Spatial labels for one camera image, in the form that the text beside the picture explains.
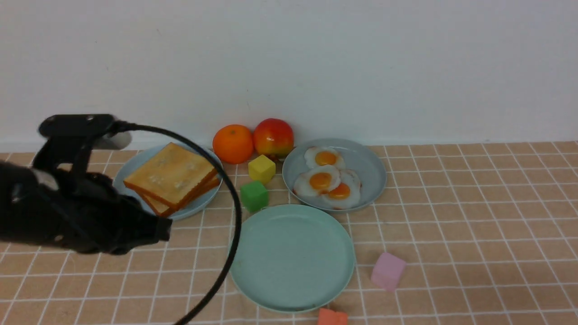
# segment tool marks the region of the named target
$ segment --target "green plate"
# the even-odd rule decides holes
[[[354,267],[353,243],[337,220],[310,206],[288,204],[266,208],[243,223],[231,275],[256,304],[299,313],[335,299]]]

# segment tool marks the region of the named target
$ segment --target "apple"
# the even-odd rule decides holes
[[[293,150],[293,129],[283,120],[266,119],[253,131],[253,143],[258,154],[279,161]]]

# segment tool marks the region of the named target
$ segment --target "egg white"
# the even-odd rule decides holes
[[[345,161],[343,161],[343,157],[339,153],[339,151],[330,148],[330,147],[311,147],[305,151],[303,157],[305,158],[305,163],[309,168],[319,167],[318,163],[315,161],[315,156],[320,152],[330,152],[337,157],[337,161],[333,164],[333,166],[337,169],[345,169]]]
[[[311,187],[311,184],[309,184],[309,180],[313,175],[317,173],[328,173],[331,175],[331,183],[328,189],[316,190]],[[341,178],[339,176],[339,170],[337,168],[333,167],[332,165],[320,166],[299,175],[299,177],[295,181],[295,184],[293,184],[293,193],[295,193],[295,195],[297,196],[316,197],[321,195],[323,191],[332,191],[336,189],[340,183]]]
[[[323,201],[331,206],[334,210],[350,209],[356,206],[361,200],[361,181],[357,173],[351,169],[340,171],[341,183],[349,186],[349,197],[343,200],[336,200],[329,197],[328,194],[321,196]]]

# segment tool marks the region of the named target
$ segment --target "plate of eggs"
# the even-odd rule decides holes
[[[301,202],[326,212],[352,212],[383,192],[387,172],[367,147],[345,139],[317,139],[296,147],[283,164],[283,180]]]

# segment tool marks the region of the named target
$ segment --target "bread slice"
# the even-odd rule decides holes
[[[206,184],[204,184],[198,191],[197,193],[191,197],[191,199],[186,202],[184,204],[184,206],[182,207],[185,208],[187,205],[189,205],[189,203],[195,201],[197,198],[199,198],[201,195],[207,193],[208,191],[214,189],[215,187],[217,187],[219,184],[221,183],[221,180],[219,178],[217,178],[216,176],[213,177],[213,179],[211,179],[210,181],[208,181]],[[177,212],[177,210],[173,210],[171,209],[169,206],[164,205],[162,203],[160,203],[159,201],[155,200],[154,198],[151,198],[149,196],[147,196],[146,194],[139,194],[137,193],[142,199],[143,201],[148,204],[148,206],[154,211],[154,213],[159,216],[159,217],[168,217],[170,215],[172,215],[173,213]]]
[[[216,175],[206,159],[169,143],[123,182],[127,188],[179,210]]]

